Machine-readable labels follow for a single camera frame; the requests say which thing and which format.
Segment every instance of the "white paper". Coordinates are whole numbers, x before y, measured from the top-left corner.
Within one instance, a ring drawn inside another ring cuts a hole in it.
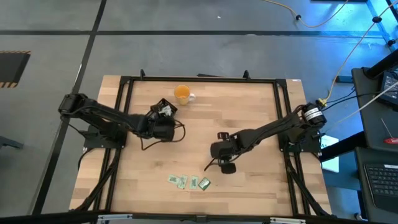
[[[330,136],[322,136],[322,141],[321,141],[321,149],[324,147],[331,146],[332,144],[338,143],[337,138],[333,138]],[[330,159],[328,161],[322,162],[322,169],[332,171],[332,172],[339,172],[339,159],[338,157]]]

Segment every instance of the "orange mug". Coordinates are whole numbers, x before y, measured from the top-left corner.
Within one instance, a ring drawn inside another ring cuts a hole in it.
[[[186,105],[190,101],[195,100],[195,94],[186,85],[179,85],[174,88],[174,96],[180,105]]]

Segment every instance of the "mug handle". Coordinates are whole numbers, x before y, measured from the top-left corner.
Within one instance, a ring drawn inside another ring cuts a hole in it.
[[[189,101],[194,101],[196,99],[197,96],[195,96],[195,94],[191,93],[189,94]]]

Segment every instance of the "green snack bar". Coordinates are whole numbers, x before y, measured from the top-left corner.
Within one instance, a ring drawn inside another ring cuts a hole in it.
[[[177,184],[180,182],[180,178],[177,177],[176,175],[170,174],[170,175],[169,175],[169,179],[168,179],[167,181],[169,181],[169,182],[172,183],[172,184],[177,185]]]
[[[207,179],[206,177],[203,178],[203,180],[201,180],[201,182],[199,183],[199,187],[202,190],[206,190],[209,186],[210,186],[211,182],[209,179]]]
[[[188,176],[181,175],[180,182],[177,184],[177,187],[180,189],[184,189],[185,185],[187,184]]]
[[[191,184],[189,185],[189,188],[191,190],[196,190],[197,189],[197,185],[198,185],[198,181],[199,181],[199,177],[192,176],[191,177]]]

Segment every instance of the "keyboard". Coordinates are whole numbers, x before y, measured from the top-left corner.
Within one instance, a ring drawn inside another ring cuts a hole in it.
[[[398,165],[365,164],[364,167],[374,205],[398,213]]]

